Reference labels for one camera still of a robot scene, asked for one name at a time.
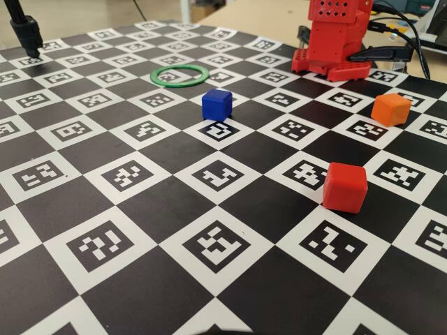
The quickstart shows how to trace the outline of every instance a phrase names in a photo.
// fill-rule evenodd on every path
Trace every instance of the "black cable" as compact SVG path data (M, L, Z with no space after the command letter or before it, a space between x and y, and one ring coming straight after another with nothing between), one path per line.
M386 0L378 0L377 2L383 2L386 3L388 6L384 6L384 5L377 5L376 3L373 5L373 10L377 11L377 12L382 12L382 13L388 13L388 14L392 14L392 15L397 15L400 18L402 18L406 23L408 23L408 25L411 27L411 29L414 32L414 36L416 37L416 50L419 56L419 62L420 62L420 67L422 68L422 71L424 72L424 76L427 79L430 79L430 70L428 68L428 64L425 60L425 57L423 56L423 52L422 52L422 47L420 46L420 39L419 39L419 33L416 30L413 22L411 22L406 16L404 16L403 14L401 14L396 7L394 7L391 3L387 2Z
M137 3L137 0L133 0L133 3L135 4L136 8L138 9L138 12L140 12L140 15L141 15L142 19L143 19L144 21L147 21L145 15L142 13L142 10L141 10L141 8L139 7L139 5L138 5L138 3Z

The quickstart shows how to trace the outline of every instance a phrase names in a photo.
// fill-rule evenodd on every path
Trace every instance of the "green ring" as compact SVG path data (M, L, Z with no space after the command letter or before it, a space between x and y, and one ring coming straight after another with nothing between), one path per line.
M202 75L200 76L200 78L190 80L188 82L164 82L163 80L159 79L159 75L162 72L165 72L172 68L195 70L195 71L200 72ZM192 65L192 64L171 65L171 66L164 66L162 68L157 68L156 70L153 70L151 73L151 81L153 81L157 85L161 85L164 87L191 87L191 86L203 83L206 79L208 79L209 76L210 76L210 72L208 71L208 69L204 68L203 66Z

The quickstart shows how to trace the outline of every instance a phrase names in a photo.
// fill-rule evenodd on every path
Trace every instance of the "printed pattern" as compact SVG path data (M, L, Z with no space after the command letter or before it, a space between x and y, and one ring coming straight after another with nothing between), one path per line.
M290 72L293 50L149 21L0 51L1 332L447 333L447 86L329 82ZM149 78L196 63L205 84ZM370 87L409 121L371 119ZM209 89L232 118L202 118ZM321 206L333 161L367 171L358 215Z

